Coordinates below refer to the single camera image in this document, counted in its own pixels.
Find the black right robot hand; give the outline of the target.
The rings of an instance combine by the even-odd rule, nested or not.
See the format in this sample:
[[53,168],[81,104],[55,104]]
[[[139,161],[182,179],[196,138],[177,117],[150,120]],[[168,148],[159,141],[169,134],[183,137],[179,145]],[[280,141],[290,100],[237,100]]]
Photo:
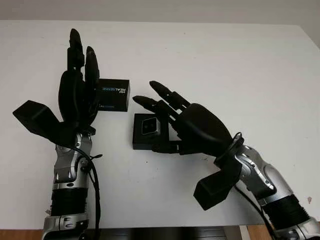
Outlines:
[[136,95],[133,101],[160,117],[163,123],[170,124],[180,138],[154,143],[151,148],[153,152],[180,155],[203,153],[213,157],[224,154],[233,137],[218,117],[201,104],[188,102],[160,82],[153,80],[149,84],[162,99],[156,101]]

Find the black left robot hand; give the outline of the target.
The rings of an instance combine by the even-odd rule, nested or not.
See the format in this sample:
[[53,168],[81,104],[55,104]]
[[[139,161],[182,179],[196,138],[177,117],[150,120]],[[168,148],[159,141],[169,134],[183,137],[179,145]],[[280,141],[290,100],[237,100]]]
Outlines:
[[58,91],[58,106],[64,123],[77,132],[95,135],[91,126],[98,113],[98,82],[100,71],[91,46],[83,51],[80,33],[71,29],[67,49],[67,69],[63,72]]

